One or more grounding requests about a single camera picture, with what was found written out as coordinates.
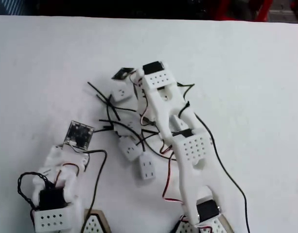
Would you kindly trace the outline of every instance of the white surface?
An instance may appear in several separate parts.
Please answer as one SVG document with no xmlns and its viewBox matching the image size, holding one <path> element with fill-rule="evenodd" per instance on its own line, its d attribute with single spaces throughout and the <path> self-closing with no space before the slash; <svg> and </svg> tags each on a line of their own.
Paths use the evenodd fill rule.
<svg viewBox="0 0 298 233">
<path fill-rule="evenodd" d="M 247 195 L 251 232 L 298 230 L 298 25 L 0 17 L 0 233 L 32 232 L 17 178 L 42 166 L 70 121 L 104 125 L 105 107 L 86 81 L 109 94 L 119 68 L 157 60 L 179 82 L 196 83 L 187 99 Z M 167 162 L 154 156 L 157 179 L 143 183 L 117 143 L 112 132 L 90 143 L 109 153 L 94 207 L 114 233 L 168 232 L 182 212 L 161 198 Z M 91 156 L 83 176 L 85 207 L 102 156 Z M 221 183 L 226 218 L 244 233 L 243 198 L 225 176 Z M 23 181 L 27 195 L 32 187 Z"/>
</svg>

